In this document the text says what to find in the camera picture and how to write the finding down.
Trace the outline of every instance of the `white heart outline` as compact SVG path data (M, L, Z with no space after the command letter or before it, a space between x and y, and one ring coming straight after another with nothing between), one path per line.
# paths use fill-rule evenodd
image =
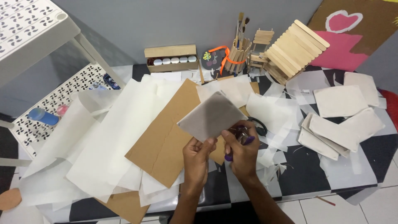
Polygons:
M345 17L358 16L358 19L357 19L353 24L351 24L349 27L347 27L347 28L344 28L344 29L342 29L342 30L331 30L331 29L330 29L330 26L329 26L329 21L330 21L330 19L331 19L333 16L336 16L336 15L338 15L338 14L342 14L342 15L345 16ZM326 27L326 30L327 30L328 32L332 32L332 33L343 33L343 32L345 32L345 31L352 30L354 27L356 27L356 26L359 24L359 22L360 22L362 19L363 19L362 13L359 13L359 12L358 12L358 13L352 13L352 14L348 15L348 12L347 12L347 11L345 11L345 10L339 10L339 11L336 11L336 12L330 14L328 17L326 17L326 24L325 24L325 27Z

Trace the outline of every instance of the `hand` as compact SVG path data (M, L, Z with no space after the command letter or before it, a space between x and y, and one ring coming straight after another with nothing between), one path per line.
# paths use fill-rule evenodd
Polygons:
M207 181L209 154L216 150L217 139L209 138L203 144L196 138L182 149L184 155L185 182L188 193L199 193Z
M229 154L232 149L233 162L231 163L232 172L238 178L239 182L247 182L251 179L258 179L256 175L256 160L260 140L256 132L256 126L253 122L241 120L234 126L243 125L248 129L249 135L254 136L255 140L249 145L241 145L235 138L235 135L227 130L221 132L224 138L225 152Z

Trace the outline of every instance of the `gray wall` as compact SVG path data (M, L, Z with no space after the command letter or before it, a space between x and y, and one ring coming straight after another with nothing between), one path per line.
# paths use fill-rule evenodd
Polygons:
M280 36L295 19L307 23L322 0L53 0L72 17L111 66L145 63L144 48L196 44L230 47L239 12L250 17L245 36L258 28ZM398 93L398 33L358 69L373 75L381 88ZM79 71L87 61L64 45L0 89L0 112L19 116L57 85ZM33 92L23 87L32 80L45 86Z

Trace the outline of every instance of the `blue bottle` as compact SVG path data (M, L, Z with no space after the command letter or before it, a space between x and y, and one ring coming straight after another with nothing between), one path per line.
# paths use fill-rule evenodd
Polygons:
M41 108L34 108L28 114L29 119L43 122L48 125L56 125L59 117L46 112Z

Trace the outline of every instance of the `patterned shelf panel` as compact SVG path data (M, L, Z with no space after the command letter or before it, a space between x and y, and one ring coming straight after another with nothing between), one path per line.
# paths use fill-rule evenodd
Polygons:
M13 122L15 126L10 131L32 159L36 156L36 152L30 143L46 140L54 127L28 119L29 111L40 107L56 115L56 110L60 105L69 105L72 102L72 93L86 90L94 82L111 90L112 88L102 79L104 75L105 71L98 64L87 65Z

